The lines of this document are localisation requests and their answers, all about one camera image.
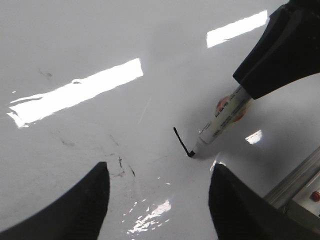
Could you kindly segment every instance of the glossy white surface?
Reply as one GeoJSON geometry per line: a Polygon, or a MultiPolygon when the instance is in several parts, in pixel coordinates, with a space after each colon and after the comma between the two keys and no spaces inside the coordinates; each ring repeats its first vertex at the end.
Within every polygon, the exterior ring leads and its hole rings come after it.
{"type": "Polygon", "coordinates": [[[207,204],[214,161],[259,195],[271,190],[319,146],[319,75],[253,101],[198,159],[173,127],[193,147],[266,25],[209,48],[208,33],[286,2],[2,1],[0,230],[106,161],[111,192],[99,239],[216,240],[207,204]],[[132,75],[96,79],[91,93],[80,87],[132,60],[132,75]],[[64,86],[72,89],[53,94],[64,86]]]}

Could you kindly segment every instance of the scratch mark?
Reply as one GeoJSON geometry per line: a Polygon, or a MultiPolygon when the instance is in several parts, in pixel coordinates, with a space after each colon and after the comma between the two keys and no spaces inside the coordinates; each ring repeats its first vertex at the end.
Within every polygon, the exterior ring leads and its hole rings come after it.
{"type": "Polygon", "coordinates": [[[119,143],[114,139],[114,136],[112,136],[111,134],[109,134],[111,140],[115,143],[115,145],[119,146],[119,143]]]}
{"type": "Polygon", "coordinates": [[[133,176],[136,176],[135,171],[132,169],[132,167],[130,165],[129,165],[129,168],[131,169],[131,172],[132,172],[133,176]]]}
{"type": "Polygon", "coordinates": [[[139,121],[138,121],[138,125],[141,123],[142,119],[144,118],[145,112],[146,112],[147,108],[149,107],[149,105],[150,105],[150,103],[151,103],[151,99],[152,99],[152,97],[150,97],[149,100],[148,100],[148,102],[146,103],[146,105],[145,105],[145,107],[144,107],[144,109],[143,109],[143,112],[142,112],[142,114],[141,114],[141,117],[140,117],[140,119],[139,119],[139,121]]]}

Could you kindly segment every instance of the red button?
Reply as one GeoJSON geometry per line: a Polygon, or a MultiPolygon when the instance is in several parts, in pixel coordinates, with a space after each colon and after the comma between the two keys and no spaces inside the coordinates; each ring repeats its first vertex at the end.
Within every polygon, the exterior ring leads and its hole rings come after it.
{"type": "Polygon", "coordinates": [[[317,192],[317,191],[314,191],[312,194],[311,194],[311,199],[315,202],[319,202],[320,201],[320,193],[317,192]]]}

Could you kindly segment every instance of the ink mark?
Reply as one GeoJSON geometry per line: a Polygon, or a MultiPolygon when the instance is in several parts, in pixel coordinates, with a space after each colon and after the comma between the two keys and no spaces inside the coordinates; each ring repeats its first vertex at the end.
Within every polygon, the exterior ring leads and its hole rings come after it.
{"type": "Polygon", "coordinates": [[[120,164],[120,168],[123,169],[123,167],[122,167],[122,159],[120,157],[119,157],[119,164],[120,164]]]}
{"type": "Polygon", "coordinates": [[[179,139],[183,149],[185,150],[186,154],[188,155],[188,157],[189,158],[193,157],[196,153],[194,151],[189,152],[188,149],[186,148],[185,144],[182,142],[182,140],[181,140],[181,138],[180,138],[180,136],[178,134],[177,129],[175,127],[173,127],[173,130],[174,130],[176,136],[178,137],[178,139],[179,139]]]}
{"type": "Polygon", "coordinates": [[[114,139],[114,136],[112,136],[111,134],[109,134],[111,140],[115,143],[115,145],[119,146],[119,143],[114,139]]]}
{"type": "Polygon", "coordinates": [[[131,172],[132,172],[133,176],[136,176],[135,171],[132,169],[132,167],[130,165],[129,165],[129,168],[131,169],[131,172]]]}
{"type": "Polygon", "coordinates": [[[111,175],[112,177],[123,177],[124,174],[125,174],[125,171],[123,170],[123,171],[120,172],[120,173],[111,173],[110,175],[111,175]]]}
{"type": "Polygon", "coordinates": [[[52,74],[51,74],[50,72],[43,73],[43,72],[40,70],[40,68],[38,69],[38,72],[39,72],[41,75],[45,76],[45,78],[46,78],[47,80],[50,80],[50,78],[52,77],[52,74]]]}

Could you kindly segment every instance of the smudge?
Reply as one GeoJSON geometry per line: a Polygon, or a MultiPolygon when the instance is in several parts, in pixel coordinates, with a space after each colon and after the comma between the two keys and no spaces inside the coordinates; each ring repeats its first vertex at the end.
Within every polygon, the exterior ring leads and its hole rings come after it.
{"type": "Polygon", "coordinates": [[[38,69],[38,72],[39,72],[41,75],[45,76],[45,78],[46,78],[47,80],[50,80],[50,78],[53,76],[50,72],[43,73],[40,68],[38,69]]]}
{"type": "Polygon", "coordinates": [[[75,143],[72,141],[67,141],[67,140],[61,139],[61,142],[63,145],[65,145],[67,147],[74,147],[75,146],[75,143]]]}

